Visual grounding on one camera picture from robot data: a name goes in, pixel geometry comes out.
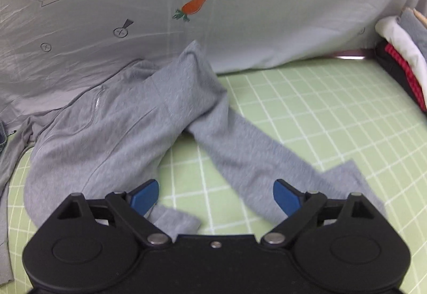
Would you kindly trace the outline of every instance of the white cloth backdrop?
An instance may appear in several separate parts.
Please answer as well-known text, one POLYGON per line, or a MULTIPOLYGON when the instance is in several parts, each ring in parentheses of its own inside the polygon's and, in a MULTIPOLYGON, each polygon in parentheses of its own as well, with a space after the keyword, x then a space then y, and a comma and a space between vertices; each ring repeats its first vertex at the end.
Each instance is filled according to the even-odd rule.
POLYGON ((189 1, 0 0, 0 119, 12 131, 129 61, 164 64, 194 39, 218 73, 372 47, 379 18, 418 2, 206 0, 189 22, 172 18, 189 1))

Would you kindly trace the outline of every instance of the folded clothes stack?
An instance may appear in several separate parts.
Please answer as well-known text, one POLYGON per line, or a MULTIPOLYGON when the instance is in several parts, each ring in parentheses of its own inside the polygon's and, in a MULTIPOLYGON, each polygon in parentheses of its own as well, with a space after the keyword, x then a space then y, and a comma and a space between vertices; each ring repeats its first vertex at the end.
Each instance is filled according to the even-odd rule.
POLYGON ((415 9, 378 21, 385 40, 375 48, 378 63, 427 113, 427 18, 415 9))

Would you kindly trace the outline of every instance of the fabric fold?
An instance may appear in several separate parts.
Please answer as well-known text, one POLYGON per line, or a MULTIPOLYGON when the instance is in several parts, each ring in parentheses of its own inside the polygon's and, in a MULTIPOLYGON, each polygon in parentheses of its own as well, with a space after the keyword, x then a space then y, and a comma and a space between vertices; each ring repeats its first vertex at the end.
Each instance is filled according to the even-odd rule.
POLYGON ((162 205, 154 206, 148 220, 168 234, 173 241, 179 234, 197 234, 201 225, 200 219, 196 216, 162 205))
POLYGON ((392 44, 386 40, 375 47, 378 64, 389 74, 410 96, 410 98, 426 112, 421 86, 408 62, 400 55, 392 44))
POLYGON ((375 25, 375 30, 408 62, 423 91, 424 103, 427 104, 426 60, 411 36, 398 24, 397 19, 397 16, 380 19, 375 25))

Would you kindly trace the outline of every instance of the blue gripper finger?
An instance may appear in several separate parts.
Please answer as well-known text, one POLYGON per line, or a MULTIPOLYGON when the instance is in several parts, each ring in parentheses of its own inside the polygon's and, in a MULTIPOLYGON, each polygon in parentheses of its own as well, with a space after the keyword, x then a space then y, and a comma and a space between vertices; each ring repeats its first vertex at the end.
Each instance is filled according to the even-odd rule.
POLYGON ((159 199, 159 183, 149 180, 126 195, 131 208, 144 216, 159 199))
POLYGON ((274 182, 273 196, 288 217, 300 209, 304 202, 304 194, 283 180, 274 182))

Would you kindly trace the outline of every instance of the gray towel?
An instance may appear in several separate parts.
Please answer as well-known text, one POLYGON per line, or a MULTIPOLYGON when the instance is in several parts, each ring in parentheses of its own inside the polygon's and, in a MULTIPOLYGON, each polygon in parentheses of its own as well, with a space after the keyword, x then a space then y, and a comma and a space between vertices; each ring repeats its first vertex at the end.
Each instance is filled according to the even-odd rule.
POLYGON ((427 29, 414 15, 411 9, 403 11, 399 25, 409 34, 420 52, 427 60, 427 29))

